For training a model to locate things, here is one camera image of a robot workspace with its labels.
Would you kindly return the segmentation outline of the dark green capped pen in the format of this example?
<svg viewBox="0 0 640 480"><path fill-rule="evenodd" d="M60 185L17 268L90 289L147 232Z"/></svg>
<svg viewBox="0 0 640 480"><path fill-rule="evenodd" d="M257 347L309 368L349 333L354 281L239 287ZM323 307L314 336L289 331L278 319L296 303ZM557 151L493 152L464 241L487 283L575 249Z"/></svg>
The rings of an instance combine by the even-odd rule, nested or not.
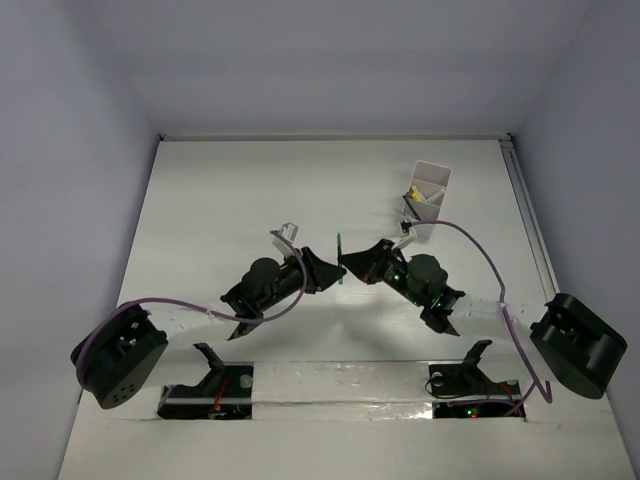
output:
<svg viewBox="0 0 640 480"><path fill-rule="evenodd" d="M336 259L338 266L345 271L342 277L339 279L338 284L344 285L344 276L346 275L346 270L344 269L342 264L342 235L340 232L337 232L336 234Z"/></svg>

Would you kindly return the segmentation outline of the white marker pale yellow cap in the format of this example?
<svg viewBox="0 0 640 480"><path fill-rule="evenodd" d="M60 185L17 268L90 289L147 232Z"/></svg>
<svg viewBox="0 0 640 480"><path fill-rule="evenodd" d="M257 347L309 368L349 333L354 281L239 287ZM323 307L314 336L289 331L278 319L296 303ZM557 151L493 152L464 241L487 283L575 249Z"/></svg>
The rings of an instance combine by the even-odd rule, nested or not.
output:
<svg viewBox="0 0 640 480"><path fill-rule="evenodd" d="M418 202L424 202L426 200L426 198L424 197L424 195L422 194L422 192L419 190L419 188L412 184L408 191L407 191L407 196L415 201Z"/></svg>

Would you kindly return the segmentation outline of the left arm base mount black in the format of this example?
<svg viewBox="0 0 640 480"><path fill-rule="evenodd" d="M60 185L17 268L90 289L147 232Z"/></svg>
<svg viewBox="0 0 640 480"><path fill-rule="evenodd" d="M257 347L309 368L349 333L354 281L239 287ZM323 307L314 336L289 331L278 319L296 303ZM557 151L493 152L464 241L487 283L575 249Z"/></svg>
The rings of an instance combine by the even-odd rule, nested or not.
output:
<svg viewBox="0 0 640 480"><path fill-rule="evenodd" d="M206 343L194 348L209 370L195 385L162 390L157 415L163 420L250 420L253 416L253 363L225 363Z"/></svg>

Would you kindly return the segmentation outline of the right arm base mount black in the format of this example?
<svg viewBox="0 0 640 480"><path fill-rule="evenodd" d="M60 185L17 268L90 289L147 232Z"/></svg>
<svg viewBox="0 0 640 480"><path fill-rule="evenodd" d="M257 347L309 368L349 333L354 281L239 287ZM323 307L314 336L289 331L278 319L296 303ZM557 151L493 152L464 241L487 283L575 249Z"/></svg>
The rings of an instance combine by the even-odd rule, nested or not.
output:
<svg viewBox="0 0 640 480"><path fill-rule="evenodd" d="M518 381L494 382L479 368L491 344L480 340L461 361L429 365L424 388L434 400L434 419L526 418Z"/></svg>

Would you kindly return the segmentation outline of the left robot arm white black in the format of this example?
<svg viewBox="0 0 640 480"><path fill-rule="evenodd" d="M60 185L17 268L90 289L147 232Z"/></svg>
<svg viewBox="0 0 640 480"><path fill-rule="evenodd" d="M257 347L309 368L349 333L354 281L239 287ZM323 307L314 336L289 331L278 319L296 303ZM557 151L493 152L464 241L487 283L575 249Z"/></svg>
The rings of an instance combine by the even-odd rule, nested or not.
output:
<svg viewBox="0 0 640 480"><path fill-rule="evenodd" d="M236 328L230 338L248 335L268 318L268 310L290 296L323 292L345 275L345 268L320 259L308 247L281 262L267 257L255 260L221 296L234 312ZM105 410L124 404L141 390L171 339L185 342L188 331L205 325L191 315L182 322L175 311L153 313L145 307L151 303L210 314L205 307L166 298L130 301L109 314L70 355L80 386Z"/></svg>

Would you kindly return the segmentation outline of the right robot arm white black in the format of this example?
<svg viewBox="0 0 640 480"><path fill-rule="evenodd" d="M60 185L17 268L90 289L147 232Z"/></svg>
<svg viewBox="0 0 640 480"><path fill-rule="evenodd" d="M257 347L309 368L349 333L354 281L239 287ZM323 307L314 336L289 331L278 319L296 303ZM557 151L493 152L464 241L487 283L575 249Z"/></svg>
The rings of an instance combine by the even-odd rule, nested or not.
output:
<svg viewBox="0 0 640 480"><path fill-rule="evenodd" d="M588 399L600 399L628 348L613 327L577 297L558 293L552 300L511 307L501 295L482 299L448 285L448 273L436 257L418 254L406 258L396 244L382 239L373 247L339 256L340 263L358 280L384 283L418 307L421 320L438 334L511 341L527 353L528 337L537 354L525 361L545 362L565 388Z"/></svg>

